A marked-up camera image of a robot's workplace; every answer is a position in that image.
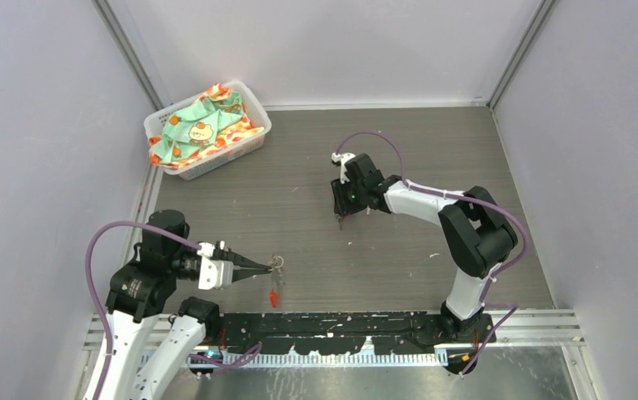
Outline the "aluminium front rail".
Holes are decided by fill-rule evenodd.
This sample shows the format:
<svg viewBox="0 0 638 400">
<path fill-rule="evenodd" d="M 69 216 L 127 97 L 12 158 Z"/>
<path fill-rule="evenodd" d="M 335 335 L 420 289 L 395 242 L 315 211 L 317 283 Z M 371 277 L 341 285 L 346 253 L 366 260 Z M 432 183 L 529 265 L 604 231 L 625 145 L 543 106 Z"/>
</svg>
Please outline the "aluminium front rail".
<svg viewBox="0 0 638 400">
<path fill-rule="evenodd" d="M 286 355 L 262 355 L 262 345 L 257 343 L 248 351 L 235 354 L 218 347 L 202 345 L 201 341 L 212 329 L 212 321 L 223 316 L 212 317 L 204 329 L 204 337 L 192 349 L 189 365 L 193 368 L 219 368 L 240 363 L 247 368 L 309 368 L 309 367 L 403 367 L 441 366 L 451 373 L 468 373 L 486 351 L 496 348 L 548 348 L 581 347 L 585 340 L 581 336 L 575 318 L 567 313 L 547 310 L 544 312 L 489 312 L 493 327 L 483 342 L 476 342 L 470 349 L 456 343 L 436 345 L 433 353 L 376 355 L 368 343 L 354 355 L 322 356 L 318 352 L 300 355 L 290 351 Z"/>
</svg>

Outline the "red keyring with metal chain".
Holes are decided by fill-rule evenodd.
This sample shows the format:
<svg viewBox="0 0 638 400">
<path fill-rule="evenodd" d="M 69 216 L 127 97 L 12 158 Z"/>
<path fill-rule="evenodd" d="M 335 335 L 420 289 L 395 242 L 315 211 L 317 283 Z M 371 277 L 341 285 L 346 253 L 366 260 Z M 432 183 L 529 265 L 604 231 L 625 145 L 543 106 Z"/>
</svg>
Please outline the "red keyring with metal chain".
<svg viewBox="0 0 638 400">
<path fill-rule="evenodd" d="M 270 261 L 271 270 L 271 291 L 269 293 L 269 301 L 274 309 L 281 306 L 281 297 L 285 282 L 284 277 L 284 258 L 279 255 L 273 255 Z"/>
</svg>

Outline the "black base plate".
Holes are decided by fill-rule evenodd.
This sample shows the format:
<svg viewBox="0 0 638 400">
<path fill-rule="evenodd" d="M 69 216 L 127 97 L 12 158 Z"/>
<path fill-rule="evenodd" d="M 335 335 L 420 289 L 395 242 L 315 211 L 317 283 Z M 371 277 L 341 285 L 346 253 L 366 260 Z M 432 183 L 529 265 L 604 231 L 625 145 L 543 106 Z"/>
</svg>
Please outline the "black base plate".
<svg viewBox="0 0 638 400">
<path fill-rule="evenodd" d="M 262 355 L 354 355 L 370 343 L 376 355 L 433 353 L 456 343 L 473 349 L 494 323 L 489 314 L 459 326 L 438 313 L 228 312 L 212 321 L 201 344 L 241 354 L 260 343 Z"/>
</svg>

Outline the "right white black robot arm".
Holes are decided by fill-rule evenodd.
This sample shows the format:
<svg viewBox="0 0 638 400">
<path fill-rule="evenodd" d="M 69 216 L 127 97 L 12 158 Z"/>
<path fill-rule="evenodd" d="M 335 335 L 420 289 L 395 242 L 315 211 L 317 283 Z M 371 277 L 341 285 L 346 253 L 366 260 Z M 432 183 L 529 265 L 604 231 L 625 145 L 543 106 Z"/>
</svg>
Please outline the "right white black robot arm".
<svg viewBox="0 0 638 400">
<path fill-rule="evenodd" d="M 368 208 L 433 223 L 443 232 L 457 267 L 439 322 L 442 333 L 462 342 L 475 329 L 485 307 L 486 290 L 518 238 L 506 215 L 483 187 L 466 192 L 439 191 L 409 183 L 398 175 L 384 177 L 365 153 L 333 153 L 338 178 L 331 181 L 334 212 L 345 218 Z"/>
</svg>

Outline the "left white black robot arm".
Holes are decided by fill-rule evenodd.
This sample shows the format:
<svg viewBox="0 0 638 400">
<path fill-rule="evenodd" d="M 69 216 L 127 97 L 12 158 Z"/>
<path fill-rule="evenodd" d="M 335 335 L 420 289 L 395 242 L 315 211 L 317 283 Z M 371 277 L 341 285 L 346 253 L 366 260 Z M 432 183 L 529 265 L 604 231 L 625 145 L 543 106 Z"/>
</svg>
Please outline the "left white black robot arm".
<svg viewBox="0 0 638 400">
<path fill-rule="evenodd" d="M 100 237 L 112 228 L 139 228 L 140 242 L 132 259 L 110 278 L 109 291 L 100 301 L 92 279 L 92 253 Z M 233 252 L 223 241 L 193 242 L 182 212 L 162 210 L 147 222 L 117 221 L 99 229 L 88 244 L 85 274 L 103 327 L 86 399 L 157 399 L 167 389 L 178 368 L 200 358 L 199 345 L 226 345 L 220 308 L 214 302 L 189 297 L 182 302 L 160 346 L 147 362 L 141 358 L 168 298 L 181 280 L 202 291 L 229 287 L 260 275 L 282 274 L 283 259 L 254 262 Z"/>
</svg>

